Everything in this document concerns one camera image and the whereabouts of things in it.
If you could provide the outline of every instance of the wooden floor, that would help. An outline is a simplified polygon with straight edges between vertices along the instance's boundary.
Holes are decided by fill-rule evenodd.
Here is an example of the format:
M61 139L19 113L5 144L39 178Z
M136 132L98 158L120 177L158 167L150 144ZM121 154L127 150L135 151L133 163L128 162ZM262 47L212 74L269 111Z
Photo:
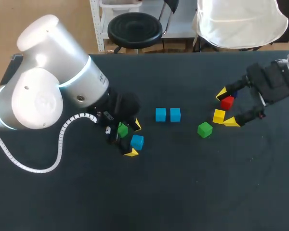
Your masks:
M19 52L18 36L46 14L59 17L87 53L98 53L89 0L0 0L0 80L10 56ZM289 50L289 43L261 50Z

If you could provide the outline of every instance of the dark blue block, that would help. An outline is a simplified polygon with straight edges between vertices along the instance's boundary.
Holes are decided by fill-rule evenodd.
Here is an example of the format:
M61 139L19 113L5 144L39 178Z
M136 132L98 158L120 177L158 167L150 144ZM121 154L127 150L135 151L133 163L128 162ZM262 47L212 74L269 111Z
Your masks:
M236 98L237 97L237 91L235 93L233 93L231 96Z
M166 109L157 108L155 111L155 121L156 122L166 122Z
M141 151L144 145L144 137L133 135L133 138L131 139L131 146L138 151Z
M170 109L170 122L180 122L181 121L181 110L179 108Z

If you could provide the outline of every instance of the white chair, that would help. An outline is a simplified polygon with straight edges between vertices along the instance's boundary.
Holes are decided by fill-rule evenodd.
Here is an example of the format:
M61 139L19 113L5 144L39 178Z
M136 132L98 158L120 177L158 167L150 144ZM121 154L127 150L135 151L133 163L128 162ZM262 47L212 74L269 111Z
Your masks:
M280 38L288 18L276 0L198 0L197 36L221 48L261 47Z

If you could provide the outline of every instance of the white spiral cable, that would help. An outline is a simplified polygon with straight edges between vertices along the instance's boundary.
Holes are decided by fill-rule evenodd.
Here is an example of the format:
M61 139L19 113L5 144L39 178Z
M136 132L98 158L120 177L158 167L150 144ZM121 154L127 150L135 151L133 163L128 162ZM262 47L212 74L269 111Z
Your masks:
M61 128L61 131L60 131L60 134L59 134L59 142L58 142L58 155L57 155L57 159L55 161L55 163L49 167L49 168L46 168L46 169L33 169L33 168L30 168L30 167L27 167L23 164L21 164L19 161L17 161L13 156L12 154L10 153L10 151L8 150L8 148L5 146L4 142L2 141L2 139L0 138L0 147L2 148L2 150L4 151L4 153L7 155L7 157L15 164L17 165L18 167L22 168L23 170L25 171L28 171L28 172L33 172L33 173L48 173L48 172L51 172L53 171L60 163L61 161L61 157L62 157L62 148L63 148L63 137L64 137L64 133L67 129L67 127L72 123L74 122L75 120L77 119L80 119L80 118L88 118L90 119L92 122L96 123L97 122L97 119L95 116L91 115L91 114L88 114L88 113L80 113L80 114L76 114L72 117L70 117L62 126Z

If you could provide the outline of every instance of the dark tabletop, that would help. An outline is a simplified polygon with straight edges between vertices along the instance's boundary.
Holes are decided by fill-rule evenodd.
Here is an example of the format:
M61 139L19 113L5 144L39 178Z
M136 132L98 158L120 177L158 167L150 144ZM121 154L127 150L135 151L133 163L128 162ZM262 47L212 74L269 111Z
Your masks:
M49 174L23 171L0 149L0 231L289 231L289 98L242 128L211 123L226 84L288 53L93 56L112 86L139 96L143 150L121 156L86 119L68 128L62 162ZM250 106L241 91L226 118ZM156 123L156 107L180 107L182 122ZM77 112L65 101L55 126L0 135L16 159L45 168ZM205 139L197 134L204 121L213 126Z

